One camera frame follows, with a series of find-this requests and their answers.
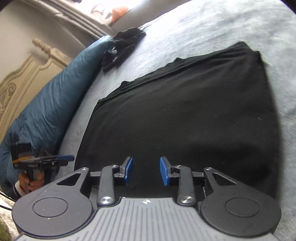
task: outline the black cable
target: black cable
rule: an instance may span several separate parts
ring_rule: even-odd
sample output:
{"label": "black cable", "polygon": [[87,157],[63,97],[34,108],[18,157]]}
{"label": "black cable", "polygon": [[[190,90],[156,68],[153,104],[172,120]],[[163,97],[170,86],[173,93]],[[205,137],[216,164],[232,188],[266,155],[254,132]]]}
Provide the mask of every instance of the black cable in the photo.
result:
{"label": "black cable", "polygon": [[6,210],[12,211],[12,209],[9,208],[9,207],[5,207],[5,206],[2,206],[2,205],[0,205],[0,207],[1,207],[1,208],[4,208],[4,209],[6,209]]}
{"label": "black cable", "polygon": [[0,194],[1,194],[3,197],[6,197],[7,199],[9,199],[10,201],[15,202],[15,200],[13,200],[11,197],[8,197],[8,196],[5,195],[4,193],[0,192]]}

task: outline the cream wooden headboard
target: cream wooden headboard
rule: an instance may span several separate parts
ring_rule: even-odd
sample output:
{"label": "cream wooden headboard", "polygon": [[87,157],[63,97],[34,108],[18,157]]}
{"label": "cream wooden headboard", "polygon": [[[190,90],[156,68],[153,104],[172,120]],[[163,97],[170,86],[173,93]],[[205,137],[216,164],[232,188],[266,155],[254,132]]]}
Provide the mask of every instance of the cream wooden headboard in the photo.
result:
{"label": "cream wooden headboard", "polygon": [[32,42],[48,54],[49,59],[45,65],[39,65],[30,55],[18,70],[11,72],[0,83],[0,143],[27,104],[72,60],[39,39],[33,39]]}

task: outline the human hand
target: human hand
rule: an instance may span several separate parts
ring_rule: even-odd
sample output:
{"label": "human hand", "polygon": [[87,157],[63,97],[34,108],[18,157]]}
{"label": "human hand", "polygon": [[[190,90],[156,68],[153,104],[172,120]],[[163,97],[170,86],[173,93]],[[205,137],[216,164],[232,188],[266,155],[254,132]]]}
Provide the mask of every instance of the human hand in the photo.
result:
{"label": "human hand", "polygon": [[19,181],[20,181],[20,186],[24,188],[26,192],[28,189],[30,191],[35,191],[38,188],[42,187],[44,184],[44,172],[40,172],[38,175],[38,178],[31,182],[29,177],[25,173],[20,173]]}

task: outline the teal pillow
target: teal pillow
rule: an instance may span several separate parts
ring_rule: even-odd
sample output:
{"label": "teal pillow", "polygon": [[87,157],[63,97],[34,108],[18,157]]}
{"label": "teal pillow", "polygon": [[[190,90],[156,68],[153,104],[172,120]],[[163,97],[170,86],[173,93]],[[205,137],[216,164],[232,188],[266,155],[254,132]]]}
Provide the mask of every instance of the teal pillow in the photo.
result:
{"label": "teal pillow", "polygon": [[57,151],[78,104],[102,67],[111,39],[104,36],[84,49],[12,123],[0,145],[0,184],[4,191],[18,180],[19,170],[12,167],[11,143],[30,142],[34,155],[39,149]]}

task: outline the black fabric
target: black fabric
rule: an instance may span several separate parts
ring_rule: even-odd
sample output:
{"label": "black fabric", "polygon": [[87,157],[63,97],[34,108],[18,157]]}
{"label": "black fabric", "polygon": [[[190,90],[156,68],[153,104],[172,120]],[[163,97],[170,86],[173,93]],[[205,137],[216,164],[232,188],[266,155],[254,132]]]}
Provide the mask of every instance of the black fabric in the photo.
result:
{"label": "black fabric", "polygon": [[103,71],[107,72],[113,67],[119,67],[145,36],[146,33],[138,28],[129,28],[117,33],[111,40],[110,49],[104,54]]}
{"label": "black fabric", "polygon": [[118,196],[176,197],[159,158],[192,171],[213,167],[276,194],[280,132],[259,52],[244,42],[173,63],[98,101],[75,169],[99,171],[134,157],[131,187]]}

